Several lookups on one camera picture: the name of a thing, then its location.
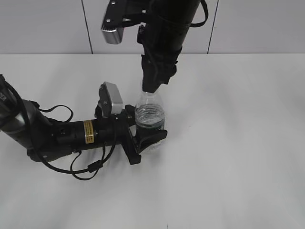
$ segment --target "white table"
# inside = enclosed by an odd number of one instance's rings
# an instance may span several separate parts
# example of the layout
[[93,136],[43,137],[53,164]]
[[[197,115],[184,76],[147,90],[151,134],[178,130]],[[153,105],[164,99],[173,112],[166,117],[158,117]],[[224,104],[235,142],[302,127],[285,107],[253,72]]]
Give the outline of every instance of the white table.
[[[99,85],[134,104],[139,55],[2,55],[42,108],[93,119]],[[0,133],[1,229],[305,228],[305,54],[182,55],[160,88],[168,138],[130,166],[121,147],[89,182],[49,170]],[[50,116],[65,119],[59,108]],[[76,168],[101,156],[83,153]],[[69,168],[75,156],[53,164]]]

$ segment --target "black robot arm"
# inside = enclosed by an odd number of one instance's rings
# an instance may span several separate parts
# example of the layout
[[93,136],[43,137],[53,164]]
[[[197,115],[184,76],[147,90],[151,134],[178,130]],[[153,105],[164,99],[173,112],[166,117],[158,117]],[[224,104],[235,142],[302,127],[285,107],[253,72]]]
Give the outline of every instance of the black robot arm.
[[[201,3],[205,20],[192,20]],[[137,42],[144,47],[142,55],[145,92],[154,93],[168,84],[177,71],[177,58],[190,27],[200,27],[208,18],[205,0],[110,0],[102,22],[106,42],[119,44],[125,27],[140,24]]]
[[[73,116],[70,109],[71,117],[67,121],[57,121],[41,113],[53,108],[42,110],[38,103],[22,100],[0,75],[0,130],[25,147],[33,161],[73,175],[97,171],[109,159],[115,145],[122,145],[131,165],[138,164],[145,148],[166,138],[166,130],[145,133],[137,130],[132,136],[130,126],[135,125],[134,107],[126,105],[122,108],[122,98],[115,84],[104,82],[99,95],[96,119],[70,122]],[[83,170],[58,169],[49,164],[72,152],[105,146],[113,146],[110,153]]]

